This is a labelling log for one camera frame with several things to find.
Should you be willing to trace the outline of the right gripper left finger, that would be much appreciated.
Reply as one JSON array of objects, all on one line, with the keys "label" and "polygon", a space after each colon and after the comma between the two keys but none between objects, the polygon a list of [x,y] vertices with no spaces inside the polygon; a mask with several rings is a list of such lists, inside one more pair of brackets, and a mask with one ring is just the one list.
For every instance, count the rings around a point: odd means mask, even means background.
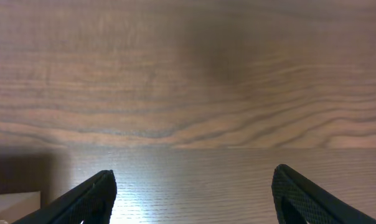
[{"label": "right gripper left finger", "polygon": [[116,194],[113,171],[102,170],[14,224],[109,224]]}]

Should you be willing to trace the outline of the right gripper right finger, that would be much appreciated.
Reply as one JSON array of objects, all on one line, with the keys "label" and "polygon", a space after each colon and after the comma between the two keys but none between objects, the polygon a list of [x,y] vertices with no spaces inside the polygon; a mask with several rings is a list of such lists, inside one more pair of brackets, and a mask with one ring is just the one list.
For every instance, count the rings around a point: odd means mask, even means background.
[{"label": "right gripper right finger", "polygon": [[279,224],[376,224],[286,164],[275,168],[271,189]]}]

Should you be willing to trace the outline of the cardboard box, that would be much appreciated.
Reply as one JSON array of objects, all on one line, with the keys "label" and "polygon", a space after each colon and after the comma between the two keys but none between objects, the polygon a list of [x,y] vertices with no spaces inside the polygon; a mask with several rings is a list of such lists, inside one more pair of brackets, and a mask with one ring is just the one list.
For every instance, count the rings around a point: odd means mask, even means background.
[{"label": "cardboard box", "polygon": [[0,224],[15,221],[40,209],[40,192],[0,194]]}]

